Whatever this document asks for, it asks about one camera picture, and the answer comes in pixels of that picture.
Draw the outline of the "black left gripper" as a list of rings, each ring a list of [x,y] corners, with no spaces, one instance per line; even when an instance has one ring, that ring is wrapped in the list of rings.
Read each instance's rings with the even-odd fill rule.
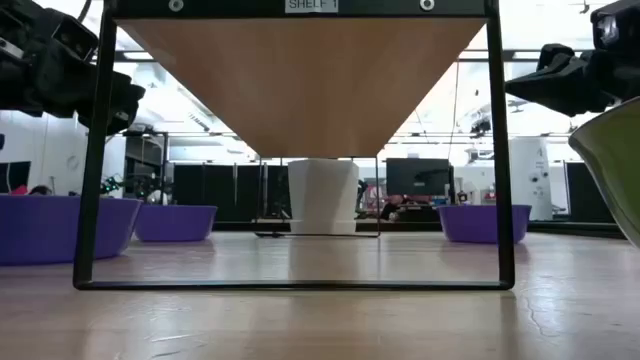
[[[71,117],[88,105],[92,59],[80,60],[52,35],[65,15],[83,25],[92,2],[84,0],[73,16],[34,0],[0,0],[0,110]],[[130,76],[113,73],[107,135],[129,128],[145,92]]]

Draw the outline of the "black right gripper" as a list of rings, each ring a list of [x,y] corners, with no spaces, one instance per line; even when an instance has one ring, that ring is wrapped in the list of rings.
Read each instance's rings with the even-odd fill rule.
[[[572,48],[550,43],[541,48],[537,69],[508,80],[506,93],[569,117],[640,97],[640,58],[594,50],[590,78]]]

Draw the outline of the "floral ceramic mini bowl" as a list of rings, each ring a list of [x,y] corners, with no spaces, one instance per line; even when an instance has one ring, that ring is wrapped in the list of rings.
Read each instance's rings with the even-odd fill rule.
[[[621,232],[640,249],[640,97],[584,123],[568,144],[586,164]]]

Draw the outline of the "blue plastic mini bowl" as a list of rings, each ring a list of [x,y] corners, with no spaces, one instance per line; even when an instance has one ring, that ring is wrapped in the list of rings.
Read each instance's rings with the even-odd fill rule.
[[[513,241],[521,242],[527,233],[530,205],[512,206]],[[443,233],[450,242],[497,244],[497,210],[495,205],[447,205],[437,208]]]
[[[141,202],[100,200],[95,257],[112,258],[128,246]],[[80,215],[78,196],[0,195],[0,266],[71,263]]]
[[[218,208],[208,205],[144,205],[135,235],[142,242],[198,242],[211,233]]]

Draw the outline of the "black equipment rack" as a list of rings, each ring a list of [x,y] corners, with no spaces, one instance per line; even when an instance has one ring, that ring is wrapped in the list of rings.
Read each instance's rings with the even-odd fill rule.
[[[146,204],[163,205],[167,198],[168,133],[126,131],[123,136],[127,140],[133,139],[133,149],[127,151],[125,156],[122,182],[125,194]]]

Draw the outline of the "white cylindrical machine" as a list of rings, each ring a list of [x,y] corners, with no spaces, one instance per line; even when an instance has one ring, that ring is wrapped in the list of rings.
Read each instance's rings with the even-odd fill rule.
[[[553,207],[546,139],[512,138],[509,140],[509,156],[512,203],[529,205],[530,220],[551,220]]]

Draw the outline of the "black partition panel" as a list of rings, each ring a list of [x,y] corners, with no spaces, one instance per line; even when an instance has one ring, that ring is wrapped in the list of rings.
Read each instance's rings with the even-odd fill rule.
[[[291,217],[284,165],[177,164],[173,199],[179,205],[216,206],[220,222]]]
[[[583,162],[565,162],[568,212],[571,222],[614,223],[614,219]]]

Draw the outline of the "black computer monitor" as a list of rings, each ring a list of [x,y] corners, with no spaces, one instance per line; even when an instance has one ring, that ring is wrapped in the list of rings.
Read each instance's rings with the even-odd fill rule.
[[[389,158],[386,161],[388,195],[446,195],[451,165],[447,159]]]

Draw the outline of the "white shelf label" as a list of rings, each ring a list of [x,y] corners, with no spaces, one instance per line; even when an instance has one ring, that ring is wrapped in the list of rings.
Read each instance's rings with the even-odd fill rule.
[[[337,13],[339,0],[285,0],[286,14]]]

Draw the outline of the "person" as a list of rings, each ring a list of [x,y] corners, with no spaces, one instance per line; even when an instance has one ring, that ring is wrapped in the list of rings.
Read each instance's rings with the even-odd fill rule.
[[[415,205],[416,202],[405,195],[391,195],[387,198],[379,218],[390,222],[407,221],[409,204]]]

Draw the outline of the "white hexagonal plant pot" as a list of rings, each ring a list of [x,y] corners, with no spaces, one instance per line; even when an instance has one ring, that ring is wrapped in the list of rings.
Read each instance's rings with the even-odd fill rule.
[[[351,161],[288,163],[291,231],[297,235],[354,235],[359,167]]]

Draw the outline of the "black metal table frame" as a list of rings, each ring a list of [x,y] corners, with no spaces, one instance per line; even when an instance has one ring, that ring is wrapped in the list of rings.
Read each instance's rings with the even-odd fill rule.
[[[222,232],[290,232],[288,222],[215,222],[214,231]],[[357,232],[439,232],[442,227],[439,222],[376,222],[362,220],[356,222]],[[530,222],[527,230],[531,233],[545,233],[556,235],[583,236],[594,238],[624,239],[620,228],[613,223],[576,223],[576,222]]]

